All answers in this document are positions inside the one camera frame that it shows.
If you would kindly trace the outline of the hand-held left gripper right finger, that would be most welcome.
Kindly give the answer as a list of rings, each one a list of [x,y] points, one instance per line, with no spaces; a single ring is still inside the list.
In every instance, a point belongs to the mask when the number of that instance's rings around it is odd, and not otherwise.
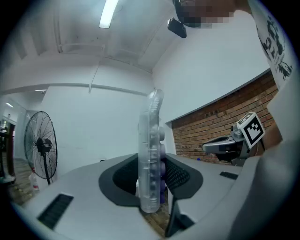
[[[245,200],[244,168],[165,157],[172,210],[166,237],[229,237]]]

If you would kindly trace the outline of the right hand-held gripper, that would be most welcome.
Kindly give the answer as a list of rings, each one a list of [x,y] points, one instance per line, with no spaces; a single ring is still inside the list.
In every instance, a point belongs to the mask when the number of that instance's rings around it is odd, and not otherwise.
[[[204,143],[202,150],[216,154],[219,161],[243,166],[246,159],[255,156],[260,149],[264,149],[262,137],[265,135],[265,129],[255,112],[248,112],[233,124],[230,135],[220,136]]]

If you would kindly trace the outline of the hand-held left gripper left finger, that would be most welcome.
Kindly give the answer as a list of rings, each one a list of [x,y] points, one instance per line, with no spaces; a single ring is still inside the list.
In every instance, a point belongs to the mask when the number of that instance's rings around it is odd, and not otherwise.
[[[136,161],[129,154],[71,170],[14,210],[38,240],[160,240],[135,194],[114,183]]]

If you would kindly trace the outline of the clear calculator with purple keys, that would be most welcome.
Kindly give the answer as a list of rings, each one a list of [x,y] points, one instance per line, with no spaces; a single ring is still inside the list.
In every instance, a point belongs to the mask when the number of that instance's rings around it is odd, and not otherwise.
[[[160,207],[161,158],[165,156],[165,130],[160,126],[162,90],[152,91],[142,105],[138,122],[138,195],[140,208],[155,213]]]

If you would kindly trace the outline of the person's right forearm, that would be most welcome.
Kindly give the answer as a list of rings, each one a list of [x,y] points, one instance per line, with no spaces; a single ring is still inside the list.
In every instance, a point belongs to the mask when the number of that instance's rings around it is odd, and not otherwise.
[[[276,147],[282,142],[282,135],[278,129],[276,122],[272,123],[266,130],[264,137],[262,138],[262,142],[264,145],[264,153],[266,150],[269,150],[273,147]]]

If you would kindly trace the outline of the clear plastic bottle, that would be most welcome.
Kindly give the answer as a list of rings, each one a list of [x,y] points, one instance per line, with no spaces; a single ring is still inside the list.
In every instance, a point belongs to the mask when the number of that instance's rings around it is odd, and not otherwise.
[[[39,186],[37,183],[37,175],[32,172],[29,176],[30,186],[32,188],[33,195],[36,195],[40,192]]]

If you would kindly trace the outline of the black standing fan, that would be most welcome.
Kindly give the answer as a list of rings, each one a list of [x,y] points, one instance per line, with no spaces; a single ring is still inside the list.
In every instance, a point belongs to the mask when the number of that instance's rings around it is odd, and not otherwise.
[[[50,185],[56,173],[57,140],[50,116],[39,111],[29,119],[23,138],[24,154],[29,167]]]

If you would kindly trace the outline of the white printed t-shirt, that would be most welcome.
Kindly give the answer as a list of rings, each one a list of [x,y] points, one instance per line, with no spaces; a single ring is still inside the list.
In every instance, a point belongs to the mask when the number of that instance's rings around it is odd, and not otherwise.
[[[267,58],[278,93],[293,80],[300,81],[300,64],[289,37],[260,0],[247,0],[258,38]]]

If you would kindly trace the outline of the long ceiling light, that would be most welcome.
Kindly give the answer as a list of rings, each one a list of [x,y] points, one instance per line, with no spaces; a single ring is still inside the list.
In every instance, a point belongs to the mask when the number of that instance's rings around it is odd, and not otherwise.
[[[106,0],[101,14],[99,27],[103,29],[110,28],[114,11],[118,5],[119,0]]]

